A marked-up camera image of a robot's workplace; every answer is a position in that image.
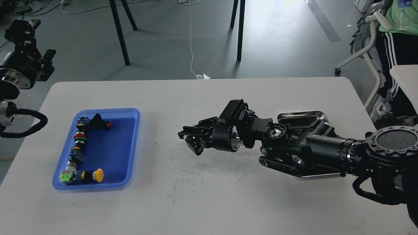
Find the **green shirt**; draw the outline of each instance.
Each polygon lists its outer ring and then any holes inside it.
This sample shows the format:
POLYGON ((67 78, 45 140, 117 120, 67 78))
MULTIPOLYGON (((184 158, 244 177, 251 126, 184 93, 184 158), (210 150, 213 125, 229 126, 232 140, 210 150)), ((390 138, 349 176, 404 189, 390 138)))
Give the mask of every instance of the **green shirt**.
MULTIPOLYGON (((409 22, 409 29, 406 30, 392 30, 389 31, 385 29, 383 26, 379 27, 379 31, 381 32, 391 32, 391 33, 406 33, 418 36, 418 0, 412 0, 412 7, 410 7, 407 11, 407 17, 410 19, 409 22)), ((396 27, 396 21, 399 17, 400 10, 398 9, 398 0, 393 0, 392 6, 389 8, 386 19, 396 27)))

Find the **stainless steel tray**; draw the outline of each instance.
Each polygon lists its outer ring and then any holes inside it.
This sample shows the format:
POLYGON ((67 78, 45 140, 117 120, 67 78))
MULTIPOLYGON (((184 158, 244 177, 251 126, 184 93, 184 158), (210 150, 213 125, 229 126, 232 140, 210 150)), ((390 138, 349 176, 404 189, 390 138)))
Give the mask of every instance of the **stainless steel tray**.
POLYGON ((277 116, 277 122, 280 124, 292 122, 294 125, 297 125, 296 122, 298 122, 309 125, 315 119, 321 120, 323 123, 331 126, 325 113, 321 111, 284 112, 277 116))
MULTIPOLYGON (((277 116, 277 122, 291 126, 309 126, 314 121, 320 120, 321 122, 331 126, 325 113, 321 111, 303 111, 303 112, 284 112, 277 116)), ((305 175, 304 179, 322 179, 339 176, 339 172, 324 168, 322 166, 315 166, 312 169, 311 175, 305 175)))

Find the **white cable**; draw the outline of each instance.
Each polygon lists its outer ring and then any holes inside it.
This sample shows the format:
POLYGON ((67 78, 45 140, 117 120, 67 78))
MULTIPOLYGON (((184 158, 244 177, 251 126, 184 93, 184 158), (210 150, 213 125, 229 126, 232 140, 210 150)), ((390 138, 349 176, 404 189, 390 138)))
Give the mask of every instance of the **white cable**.
POLYGON ((178 2, 179 2, 179 3, 183 3, 184 5, 189 5, 189 6, 191 6, 191 5, 195 5, 196 3, 198 3, 198 2, 199 2, 199 0, 197 0, 195 3, 190 3, 190 4, 187 4, 187 3, 189 3, 189 2, 190 2, 190 0, 178 0, 178 2))
POLYGON ((190 52, 191 52, 191 64, 190 64, 190 71, 195 75, 197 78, 197 75, 194 73, 194 71, 191 69, 191 66, 193 65, 193 50, 191 49, 191 5, 189 5, 189 16, 190 16, 190 52))

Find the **electrical component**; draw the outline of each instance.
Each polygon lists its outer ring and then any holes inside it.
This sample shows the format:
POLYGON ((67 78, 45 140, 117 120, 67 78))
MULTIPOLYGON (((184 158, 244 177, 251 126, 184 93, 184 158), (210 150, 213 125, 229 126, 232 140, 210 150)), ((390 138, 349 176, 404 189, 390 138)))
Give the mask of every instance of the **electrical component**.
POLYGON ((98 128, 105 130, 110 129, 111 121, 104 121, 100 114, 96 113, 92 120, 88 117, 79 117, 76 122, 77 132, 73 136, 74 147, 71 148, 68 163, 64 170, 61 170, 59 179, 64 184, 87 184, 90 182, 102 182, 103 170, 97 169, 95 171, 81 171, 77 170, 77 166, 84 163, 85 148, 87 144, 87 132, 98 128))

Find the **blue tray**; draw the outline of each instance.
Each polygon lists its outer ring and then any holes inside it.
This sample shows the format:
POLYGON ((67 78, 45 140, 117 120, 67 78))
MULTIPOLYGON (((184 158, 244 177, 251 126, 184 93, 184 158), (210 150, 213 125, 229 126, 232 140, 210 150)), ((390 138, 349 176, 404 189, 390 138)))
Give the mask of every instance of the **blue tray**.
POLYGON ((132 173, 139 117, 140 113, 135 108, 83 110, 77 113, 52 178, 54 188, 57 190, 103 189, 125 185, 132 173), (88 142, 85 148, 85 160, 77 167, 77 170, 91 171, 101 168, 104 173, 103 181, 77 185, 63 184, 60 182, 59 175, 61 170, 65 169, 70 150, 74 147, 73 136, 77 132, 77 119, 78 117, 92 119, 96 113, 99 113, 103 120, 112 121, 112 127, 110 130, 90 130, 86 134, 88 142))

